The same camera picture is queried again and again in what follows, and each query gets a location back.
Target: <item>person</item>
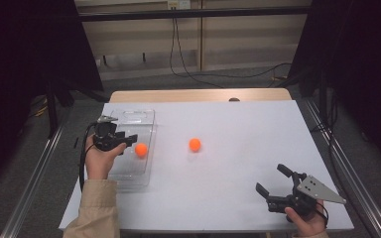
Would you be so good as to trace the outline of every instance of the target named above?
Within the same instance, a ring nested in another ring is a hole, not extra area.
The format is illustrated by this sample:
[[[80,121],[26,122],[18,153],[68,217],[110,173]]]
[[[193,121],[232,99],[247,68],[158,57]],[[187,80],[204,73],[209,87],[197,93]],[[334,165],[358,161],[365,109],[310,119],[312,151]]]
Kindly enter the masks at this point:
[[[78,217],[67,226],[63,238],[119,238],[116,181],[107,178],[113,167],[114,159],[126,149],[126,144],[120,144],[111,151],[103,152],[93,146],[92,136],[89,136],[85,148],[90,148],[85,158],[88,179],[82,190]],[[322,212],[322,206],[317,205],[317,210]],[[285,212],[298,228],[298,233],[293,237],[328,237],[324,220],[318,214],[305,221],[291,207],[286,207]]]

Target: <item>sleeve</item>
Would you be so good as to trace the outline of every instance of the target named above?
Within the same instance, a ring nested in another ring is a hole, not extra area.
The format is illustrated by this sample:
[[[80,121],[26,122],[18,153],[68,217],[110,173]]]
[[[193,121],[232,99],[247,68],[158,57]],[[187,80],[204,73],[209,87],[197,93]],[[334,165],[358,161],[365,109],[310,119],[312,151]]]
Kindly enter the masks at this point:
[[[85,181],[78,217],[63,233],[63,238],[74,237],[120,237],[116,181]]]
[[[293,238],[302,238],[302,236],[298,236],[298,235],[293,235]],[[327,233],[326,231],[322,231],[320,234],[318,235],[314,235],[314,236],[304,236],[303,238],[329,238],[327,236]]]

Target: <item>transparent plastic tray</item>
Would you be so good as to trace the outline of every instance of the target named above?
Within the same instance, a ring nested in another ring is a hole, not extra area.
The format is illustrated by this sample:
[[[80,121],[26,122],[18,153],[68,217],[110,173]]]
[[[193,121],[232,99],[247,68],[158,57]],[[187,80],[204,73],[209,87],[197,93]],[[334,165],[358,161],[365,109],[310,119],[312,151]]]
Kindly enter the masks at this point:
[[[109,179],[117,181],[118,190],[137,189],[148,185],[153,159],[155,112],[154,110],[114,110],[112,117],[118,118],[116,132],[124,131],[126,137],[138,135],[138,141],[116,157]],[[144,157],[135,154],[135,147],[144,143],[148,152]]]

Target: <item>ball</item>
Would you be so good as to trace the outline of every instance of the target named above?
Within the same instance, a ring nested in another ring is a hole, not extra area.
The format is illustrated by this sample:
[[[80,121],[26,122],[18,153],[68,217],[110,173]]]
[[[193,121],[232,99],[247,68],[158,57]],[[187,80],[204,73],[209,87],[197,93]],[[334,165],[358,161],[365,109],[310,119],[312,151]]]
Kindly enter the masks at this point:
[[[145,155],[147,155],[148,147],[144,143],[139,143],[135,146],[135,154],[137,154],[138,157],[144,158]]]
[[[200,140],[198,138],[190,139],[190,149],[193,152],[197,152],[200,149]]]

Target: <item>hand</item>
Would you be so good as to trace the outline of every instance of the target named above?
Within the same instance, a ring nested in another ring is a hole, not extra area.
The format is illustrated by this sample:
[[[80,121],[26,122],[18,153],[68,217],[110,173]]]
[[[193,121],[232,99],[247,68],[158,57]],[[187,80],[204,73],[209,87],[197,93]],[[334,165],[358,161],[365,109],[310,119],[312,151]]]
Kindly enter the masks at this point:
[[[318,200],[317,203],[323,205],[323,200]],[[322,206],[317,204],[317,211],[323,212]],[[291,207],[285,208],[286,214],[297,225],[298,235],[301,237],[318,235],[325,229],[324,219],[317,213],[310,220],[304,220],[299,214]]]
[[[85,149],[92,146],[85,157],[85,166],[88,179],[107,179],[113,167],[114,159],[126,149],[126,144],[122,143],[108,152],[98,150],[93,146],[93,135],[86,139]]]

